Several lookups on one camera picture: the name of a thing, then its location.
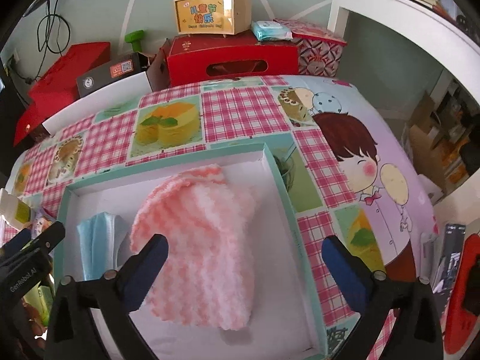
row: yellow label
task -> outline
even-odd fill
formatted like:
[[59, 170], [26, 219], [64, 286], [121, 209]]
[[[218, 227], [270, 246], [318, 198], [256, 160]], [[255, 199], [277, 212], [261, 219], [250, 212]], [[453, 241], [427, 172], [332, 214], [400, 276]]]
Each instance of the yellow label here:
[[30, 220], [30, 207], [24, 202], [18, 202], [15, 219], [20, 223], [27, 223]]
[[233, 32], [233, 0], [176, 1], [180, 32]]

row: pink fluffy towel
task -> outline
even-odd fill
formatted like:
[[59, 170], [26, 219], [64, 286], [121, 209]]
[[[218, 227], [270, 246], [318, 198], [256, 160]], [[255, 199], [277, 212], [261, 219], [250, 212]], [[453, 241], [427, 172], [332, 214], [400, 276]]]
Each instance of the pink fluffy towel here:
[[238, 330], [254, 297], [248, 222], [255, 199], [248, 187], [228, 185], [218, 165], [171, 176], [143, 202], [130, 235], [138, 253], [155, 233], [169, 257], [146, 303], [163, 321]]

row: white shelf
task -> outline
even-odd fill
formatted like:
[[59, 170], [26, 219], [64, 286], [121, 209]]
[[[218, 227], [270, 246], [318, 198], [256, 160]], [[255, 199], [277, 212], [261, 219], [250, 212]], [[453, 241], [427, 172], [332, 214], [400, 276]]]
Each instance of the white shelf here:
[[411, 0], [332, 0], [328, 29], [343, 37], [349, 12], [378, 21], [417, 44], [480, 103], [480, 47], [452, 23]]

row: pink blush cheek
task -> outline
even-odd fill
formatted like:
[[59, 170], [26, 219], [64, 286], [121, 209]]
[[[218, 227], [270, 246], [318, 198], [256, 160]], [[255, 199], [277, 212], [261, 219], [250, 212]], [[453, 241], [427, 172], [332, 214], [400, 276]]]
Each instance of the pink blush cheek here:
[[368, 177], [374, 177], [377, 173], [377, 167], [371, 162], [363, 166], [363, 174]]

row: red bow tie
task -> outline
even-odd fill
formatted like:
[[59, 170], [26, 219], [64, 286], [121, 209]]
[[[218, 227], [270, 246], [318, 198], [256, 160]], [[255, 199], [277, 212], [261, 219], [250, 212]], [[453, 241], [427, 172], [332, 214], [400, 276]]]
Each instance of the red bow tie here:
[[374, 202], [375, 199], [379, 199], [381, 198], [382, 196], [380, 195], [380, 193], [378, 193], [378, 191], [376, 191], [373, 196], [368, 196], [365, 198], [365, 203], [367, 204], [367, 206], [371, 206], [371, 204]]

